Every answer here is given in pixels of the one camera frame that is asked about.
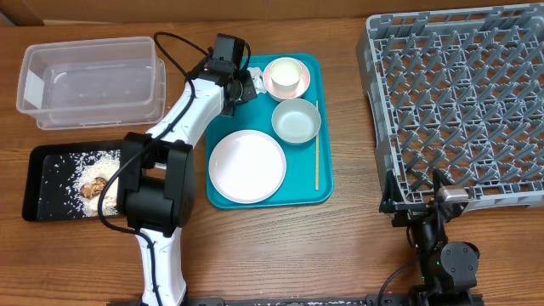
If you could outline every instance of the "plastic dish rack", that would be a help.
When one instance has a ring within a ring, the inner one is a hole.
[[[544,204],[544,5],[374,15],[357,45],[382,188],[427,202],[439,169],[467,210]]]

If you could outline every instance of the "wooden chopstick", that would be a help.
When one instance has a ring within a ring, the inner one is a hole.
[[[315,108],[317,111],[320,109],[317,107],[318,101],[315,101]],[[320,132],[315,135],[315,189],[320,189]]]

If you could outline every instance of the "wood grain surface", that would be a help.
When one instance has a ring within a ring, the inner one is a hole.
[[[20,64],[35,43],[151,36],[171,31],[202,46],[218,32],[246,39],[254,54],[306,52],[321,64],[335,190],[317,206],[222,211],[205,193],[204,142],[195,152],[197,198],[183,231],[183,272],[191,298],[328,298],[377,293],[413,258],[404,229],[377,211],[380,200],[371,110],[355,44],[364,19],[85,25],[0,29],[0,304],[103,305],[134,300],[143,276],[136,239],[99,220],[29,223],[21,217],[28,156],[37,145],[121,139],[149,126],[45,132],[15,109]],[[163,39],[183,67],[200,55]],[[167,104],[183,90],[167,63]],[[115,220],[124,224],[122,218]],[[451,241],[482,253],[476,292],[487,305],[544,304],[544,209],[467,213],[446,225]],[[388,289],[420,281],[408,270]]]

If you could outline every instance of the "black tray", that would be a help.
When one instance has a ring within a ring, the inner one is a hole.
[[[60,162],[60,156],[70,153],[82,153],[103,150],[120,150],[122,140],[94,141],[75,144],[41,145],[32,150],[26,175],[25,199],[23,201],[23,219],[26,221],[67,220],[85,217],[82,212],[73,207],[64,205],[66,195],[64,188],[56,188],[65,184],[73,174],[73,161]],[[48,175],[53,164],[59,164],[54,175]],[[50,181],[52,188],[42,190],[42,182]],[[54,201],[40,201],[40,196],[47,193],[48,198]]]

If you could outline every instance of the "cup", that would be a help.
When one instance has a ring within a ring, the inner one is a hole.
[[[303,67],[293,58],[279,58],[270,67],[274,89],[284,97],[290,97],[297,91],[302,75]]]

